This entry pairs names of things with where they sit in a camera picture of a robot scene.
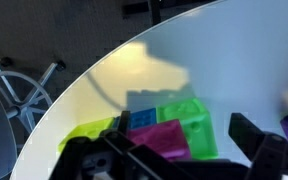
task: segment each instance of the green lego brick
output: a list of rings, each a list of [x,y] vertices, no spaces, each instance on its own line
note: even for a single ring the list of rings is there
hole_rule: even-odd
[[[186,99],[156,109],[158,123],[179,119],[193,158],[217,158],[211,116],[199,100]]]
[[[68,140],[74,137],[86,136],[90,139],[97,138],[102,130],[111,128],[114,118],[107,118],[86,124],[81,124],[74,128],[58,146],[58,151],[62,152]]]

